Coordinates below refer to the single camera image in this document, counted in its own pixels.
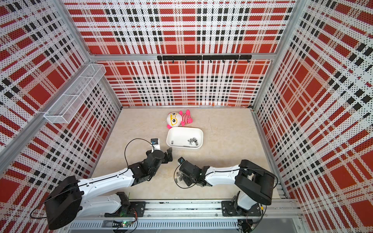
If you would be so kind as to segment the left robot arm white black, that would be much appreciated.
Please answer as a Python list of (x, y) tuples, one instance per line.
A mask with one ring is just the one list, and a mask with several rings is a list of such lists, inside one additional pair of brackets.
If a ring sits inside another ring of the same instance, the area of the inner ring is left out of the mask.
[(74, 176), (65, 178), (45, 201), (49, 230), (58, 230), (77, 217), (95, 214), (117, 216), (119, 210), (129, 205), (125, 193), (105, 196), (105, 193), (150, 181), (161, 164), (173, 161), (173, 150), (147, 151), (141, 162), (130, 165), (125, 171), (78, 180)]

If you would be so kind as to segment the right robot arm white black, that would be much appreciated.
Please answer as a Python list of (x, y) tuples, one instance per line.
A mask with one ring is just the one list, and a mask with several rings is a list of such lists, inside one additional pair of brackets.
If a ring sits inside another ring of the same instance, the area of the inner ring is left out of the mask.
[(266, 207), (272, 204), (273, 191), (277, 177), (270, 171), (249, 161), (240, 164), (216, 168), (200, 168), (189, 161), (179, 159), (179, 166), (174, 172), (177, 185), (185, 183), (184, 189), (193, 186), (213, 187), (217, 185), (234, 185), (238, 193), (230, 201), (221, 202), (223, 216), (263, 216)]

